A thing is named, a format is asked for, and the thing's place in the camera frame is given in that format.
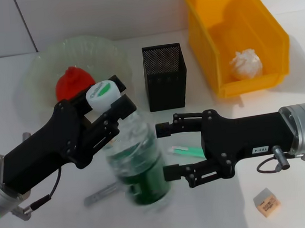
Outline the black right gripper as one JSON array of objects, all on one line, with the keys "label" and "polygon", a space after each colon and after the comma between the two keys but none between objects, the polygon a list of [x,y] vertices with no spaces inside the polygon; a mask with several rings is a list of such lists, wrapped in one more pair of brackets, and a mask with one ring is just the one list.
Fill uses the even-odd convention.
[{"label": "black right gripper", "polygon": [[294,140],[294,134],[278,112],[234,119],[222,117],[215,110],[175,113],[172,123],[156,124],[155,131],[157,138],[201,132],[201,145],[207,160],[163,167],[165,181],[184,177],[191,188],[234,177],[237,162],[272,154],[275,145],[288,152]]}]

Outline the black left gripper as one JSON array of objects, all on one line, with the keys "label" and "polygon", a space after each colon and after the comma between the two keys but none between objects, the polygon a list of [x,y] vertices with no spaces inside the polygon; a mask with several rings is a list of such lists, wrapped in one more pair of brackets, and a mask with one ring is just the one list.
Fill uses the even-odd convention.
[{"label": "black left gripper", "polygon": [[[3,183],[25,194],[61,166],[74,163],[87,167],[119,130],[119,120],[136,111],[125,84],[116,75],[93,84],[70,100],[56,104],[50,120],[4,157]],[[83,127],[86,113],[103,113]]]}]

